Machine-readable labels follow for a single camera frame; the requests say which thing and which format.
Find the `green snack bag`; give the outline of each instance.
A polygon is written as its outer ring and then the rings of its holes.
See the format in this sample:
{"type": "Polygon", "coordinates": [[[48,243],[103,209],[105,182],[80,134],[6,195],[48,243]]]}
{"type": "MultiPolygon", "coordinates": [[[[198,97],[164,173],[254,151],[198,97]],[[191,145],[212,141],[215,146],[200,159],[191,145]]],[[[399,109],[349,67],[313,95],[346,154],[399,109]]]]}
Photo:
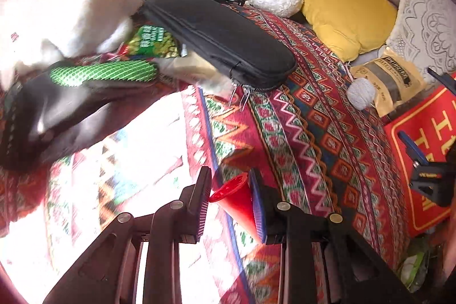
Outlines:
{"type": "Polygon", "coordinates": [[[181,57],[179,46],[173,36],[159,26],[141,26],[133,39],[119,50],[130,59],[147,57],[181,57]]]}

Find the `metal screw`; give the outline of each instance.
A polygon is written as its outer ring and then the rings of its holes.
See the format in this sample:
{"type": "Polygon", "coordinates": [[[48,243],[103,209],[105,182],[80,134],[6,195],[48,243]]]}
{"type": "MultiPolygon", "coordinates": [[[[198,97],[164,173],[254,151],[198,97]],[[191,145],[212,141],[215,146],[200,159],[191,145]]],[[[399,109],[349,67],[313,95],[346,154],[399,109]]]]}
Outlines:
{"type": "Polygon", "coordinates": [[[126,223],[131,219],[131,214],[129,213],[122,213],[117,215],[117,220],[119,223],[126,223]]]}
{"type": "Polygon", "coordinates": [[[339,224],[339,223],[342,223],[343,218],[342,218],[342,215],[334,213],[334,214],[329,215],[329,220],[333,223],[339,224]]]}
{"type": "Polygon", "coordinates": [[[282,211],[290,210],[291,205],[288,202],[281,201],[277,204],[277,208],[282,211]]]}
{"type": "Polygon", "coordinates": [[[171,203],[170,203],[170,208],[174,209],[174,210],[180,209],[183,206],[184,206],[184,203],[180,200],[174,200],[174,201],[171,201],[171,203]]]}

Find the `green mesh sleeve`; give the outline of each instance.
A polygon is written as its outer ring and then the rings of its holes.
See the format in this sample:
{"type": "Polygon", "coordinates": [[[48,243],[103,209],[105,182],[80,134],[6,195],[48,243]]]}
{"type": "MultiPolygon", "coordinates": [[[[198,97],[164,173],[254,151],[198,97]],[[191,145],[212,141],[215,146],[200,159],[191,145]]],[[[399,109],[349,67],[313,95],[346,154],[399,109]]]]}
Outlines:
{"type": "Polygon", "coordinates": [[[51,70],[55,84],[75,87],[86,80],[152,81],[157,76],[155,64],[147,61],[117,61],[90,66],[56,67],[51,70]]]}

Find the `red plastic cone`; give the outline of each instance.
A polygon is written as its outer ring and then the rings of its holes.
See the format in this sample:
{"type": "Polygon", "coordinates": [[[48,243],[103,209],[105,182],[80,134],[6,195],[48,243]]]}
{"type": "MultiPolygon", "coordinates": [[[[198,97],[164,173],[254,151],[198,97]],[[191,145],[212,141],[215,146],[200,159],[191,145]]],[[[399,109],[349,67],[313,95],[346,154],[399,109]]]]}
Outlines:
{"type": "Polygon", "coordinates": [[[256,242],[261,243],[255,227],[252,194],[250,193],[248,178],[248,173],[242,173],[230,179],[209,197],[209,202],[216,202],[256,242]]]}

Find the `zipper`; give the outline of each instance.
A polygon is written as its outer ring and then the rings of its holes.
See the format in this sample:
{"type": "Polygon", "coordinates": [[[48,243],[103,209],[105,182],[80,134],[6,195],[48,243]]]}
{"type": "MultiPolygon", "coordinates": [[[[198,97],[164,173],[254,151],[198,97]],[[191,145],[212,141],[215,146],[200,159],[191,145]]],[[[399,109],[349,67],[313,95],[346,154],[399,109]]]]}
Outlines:
{"type": "Polygon", "coordinates": [[[231,97],[230,97],[229,102],[228,102],[228,108],[231,107],[231,104],[232,104],[233,98],[234,98],[234,94],[236,93],[236,89],[239,86],[241,86],[243,91],[244,91],[244,95],[242,96],[241,100],[239,101],[239,108],[240,108],[239,111],[241,111],[241,112],[244,111],[245,105],[247,105],[247,101],[249,100],[250,94],[252,92],[265,93],[265,92],[272,91],[273,89],[277,89],[277,88],[279,88],[282,85],[282,84],[276,84],[276,85],[274,85],[274,86],[272,86],[270,88],[254,88],[254,87],[252,87],[251,85],[248,85],[248,84],[241,84],[235,79],[231,79],[231,82],[232,82],[234,88],[233,88],[233,92],[231,93],[231,97]]]}

